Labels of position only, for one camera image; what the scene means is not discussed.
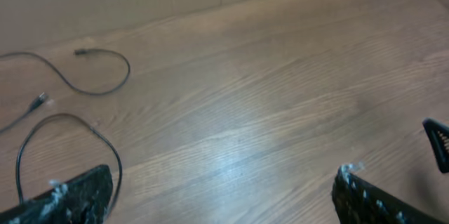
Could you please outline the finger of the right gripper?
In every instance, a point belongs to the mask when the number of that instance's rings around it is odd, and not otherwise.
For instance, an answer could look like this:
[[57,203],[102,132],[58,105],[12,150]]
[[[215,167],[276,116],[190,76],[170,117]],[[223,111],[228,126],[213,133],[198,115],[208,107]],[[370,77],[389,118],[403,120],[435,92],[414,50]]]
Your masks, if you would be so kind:
[[448,173],[448,126],[432,118],[426,118],[422,125],[431,143],[439,171]]

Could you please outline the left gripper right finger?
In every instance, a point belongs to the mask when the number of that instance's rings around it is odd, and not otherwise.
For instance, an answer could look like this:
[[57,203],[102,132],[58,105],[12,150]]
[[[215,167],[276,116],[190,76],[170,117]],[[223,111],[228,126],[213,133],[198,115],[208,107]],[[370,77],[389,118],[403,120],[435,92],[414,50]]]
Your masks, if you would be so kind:
[[339,167],[331,192],[341,224],[443,224],[359,178],[353,164]]

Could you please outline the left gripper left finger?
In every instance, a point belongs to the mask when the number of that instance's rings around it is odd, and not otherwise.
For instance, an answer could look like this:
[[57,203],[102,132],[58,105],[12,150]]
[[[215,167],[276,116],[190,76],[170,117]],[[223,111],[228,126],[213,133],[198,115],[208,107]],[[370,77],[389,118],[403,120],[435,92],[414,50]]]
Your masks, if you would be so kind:
[[103,223],[109,213],[113,180],[101,164],[1,213],[1,224]]

